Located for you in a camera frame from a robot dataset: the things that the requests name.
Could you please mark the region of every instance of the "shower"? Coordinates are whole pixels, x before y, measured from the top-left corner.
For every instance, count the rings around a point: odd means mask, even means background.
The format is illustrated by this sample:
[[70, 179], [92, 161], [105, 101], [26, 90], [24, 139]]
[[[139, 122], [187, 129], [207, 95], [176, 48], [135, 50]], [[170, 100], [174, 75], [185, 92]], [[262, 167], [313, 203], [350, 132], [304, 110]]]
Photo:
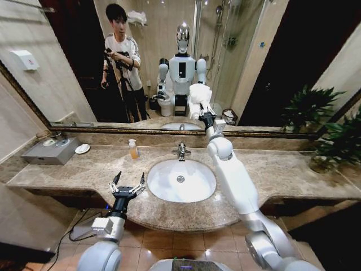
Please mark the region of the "shower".
[[214, 65], [215, 54], [217, 52], [218, 37], [219, 37], [219, 33], [220, 33], [221, 27], [222, 27], [223, 9], [224, 9], [225, 1], [226, 0], [222, 0], [222, 4], [215, 8], [215, 13], [217, 15], [217, 21], [215, 22], [215, 34], [214, 34], [214, 40], [213, 40], [213, 46], [212, 46], [212, 54], [210, 57], [209, 68], [207, 71], [207, 79], [208, 80], [212, 79], [212, 68]]

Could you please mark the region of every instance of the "chrome faucet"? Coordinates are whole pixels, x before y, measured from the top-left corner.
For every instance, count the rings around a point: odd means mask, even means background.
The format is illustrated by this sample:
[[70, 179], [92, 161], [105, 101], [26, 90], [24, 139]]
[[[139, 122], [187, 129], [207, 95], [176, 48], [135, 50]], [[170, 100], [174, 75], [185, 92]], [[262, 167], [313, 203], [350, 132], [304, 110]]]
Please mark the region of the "chrome faucet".
[[[179, 130], [180, 131], [184, 131], [184, 124], [182, 123], [179, 126]], [[172, 154], [178, 155], [178, 160], [179, 161], [185, 161], [184, 157], [186, 155], [191, 154], [190, 151], [186, 150], [186, 145], [183, 143], [183, 140], [181, 141], [181, 143], [178, 145], [178, 149], [177, 150], [173, 150], [171, 151]]]
[[184, 143], [180, 143], [178, 146], [178, 160], [185, 161], [184, 156], [186, 154], [186, 145]]

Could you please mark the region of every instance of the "gray tissue box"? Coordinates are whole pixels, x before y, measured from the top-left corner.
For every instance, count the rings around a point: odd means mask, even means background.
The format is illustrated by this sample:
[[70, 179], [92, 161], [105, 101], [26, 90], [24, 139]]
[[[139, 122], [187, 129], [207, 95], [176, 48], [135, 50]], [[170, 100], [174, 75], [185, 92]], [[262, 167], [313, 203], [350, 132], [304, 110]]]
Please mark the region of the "gray tissue box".
[[68, 143], [57, 141], [50, 146], [44, 146], [44, 141], [39, 142], [21, 157], [30, 164], [65, 165], [81, 143], [76, 137], [69, 137], [64, 140], [69, 141]]

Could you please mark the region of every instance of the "orange soap bottle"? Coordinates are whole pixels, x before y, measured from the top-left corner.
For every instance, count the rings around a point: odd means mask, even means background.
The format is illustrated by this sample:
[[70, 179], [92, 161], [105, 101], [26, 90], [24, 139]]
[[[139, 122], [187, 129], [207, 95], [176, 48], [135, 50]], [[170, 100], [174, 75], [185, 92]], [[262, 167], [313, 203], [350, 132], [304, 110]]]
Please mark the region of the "orange soap bottle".
[[139, 157], [139, 150], [137, 148], [137, 145], [135, 144], [135, 141], [135, 139], [129, 140], [129, 153], [133, 160], [136, 160]]

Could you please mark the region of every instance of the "toilet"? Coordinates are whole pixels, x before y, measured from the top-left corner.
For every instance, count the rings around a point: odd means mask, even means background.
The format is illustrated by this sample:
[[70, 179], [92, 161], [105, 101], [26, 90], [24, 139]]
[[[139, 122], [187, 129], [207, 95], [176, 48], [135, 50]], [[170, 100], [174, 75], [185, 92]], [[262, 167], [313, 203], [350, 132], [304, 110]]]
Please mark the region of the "toilet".
[[167, 94], [165, 94], [165, 100], [163, 99], [157, 99], [158, 104], [161, 108], [160, 114], [163, 117], [169, 117], [173, 114], [173, 105], [171, 103], [171, 97]]
[[163, 117], [169, 117], [174, 115], [174, 106], [172, 104], [172, 96], [174, 96], [173, 93], [173, 83], [170, 79], [169, 73], [165, 77], [165, 100], [163, 99], [157, 99], [158, 104], [161, 108], [160, 114]]

